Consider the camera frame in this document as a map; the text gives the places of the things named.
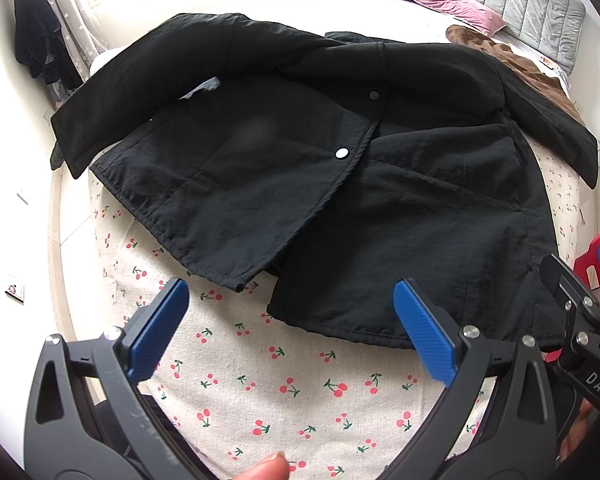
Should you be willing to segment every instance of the pillow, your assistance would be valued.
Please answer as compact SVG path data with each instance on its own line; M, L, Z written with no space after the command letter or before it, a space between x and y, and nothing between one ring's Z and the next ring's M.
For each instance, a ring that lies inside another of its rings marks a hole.
M507 26L495 10L473 0L413 0L427 9L450 14L489 38Z

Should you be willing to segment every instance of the brown blanket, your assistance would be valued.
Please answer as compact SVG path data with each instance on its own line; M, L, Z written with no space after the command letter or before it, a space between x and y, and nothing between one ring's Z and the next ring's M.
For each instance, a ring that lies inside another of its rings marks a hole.
M446 38L451 43L475 48L485 54L498 58L512 69L522 81L535 88L544 97L549 99L549 101L560 107L584 126L584 121L580 117L580 114L562 90L560 80L557 77L549 77L540 72L533 61L526 57L517 56L511 51L509 45L496 43L484 34L470 28L462 27L461 25L451 25L446 30Z

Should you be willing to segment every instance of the white bedding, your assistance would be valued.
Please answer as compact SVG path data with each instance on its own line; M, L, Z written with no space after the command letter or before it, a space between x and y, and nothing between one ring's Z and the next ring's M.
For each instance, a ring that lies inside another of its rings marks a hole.
M446 28L459 23L403 0L237 0L208 11L241 12L317 34L348 30L407 42L446 43ZM584 183L549 150L530 144L560 256L572 264ZM147 387L220 478L279 449L292 461L292 478L374 478L426 418L442 385L415 352L352 344L271 320L265 314L271 276L261 274L240 294L191 276L92 174L90 191L112 298L107 323L124 324L171 276L189 283L189 311ZM310 295L310 283L306 289ZM485 383L454 452L469 444L491 385Z

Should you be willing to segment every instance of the curtain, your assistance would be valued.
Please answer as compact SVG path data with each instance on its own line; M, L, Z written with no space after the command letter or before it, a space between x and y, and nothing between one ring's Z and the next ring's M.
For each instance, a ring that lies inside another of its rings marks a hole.
M66 49L83 81L96 56L109 49L87 0L47 0L62 26Z

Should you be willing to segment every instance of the metal screw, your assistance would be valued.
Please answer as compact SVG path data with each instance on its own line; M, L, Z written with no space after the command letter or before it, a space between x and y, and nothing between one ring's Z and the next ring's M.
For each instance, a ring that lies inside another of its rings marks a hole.
M533 348L536 346L536 340L532 335L526 334L522 336L522 344L524 346L528 346L529 348Z
M102 335L109 341L115 341L120 337L120 334L122 334L122 330L117 326L107 326L102 332Z
M480 329L474 325L465 325L462 329L464 337L469 339L476 339L480 335Z
M576 336L576 341L582 346L587 345L589 343L589 334L586 332L578 332Z

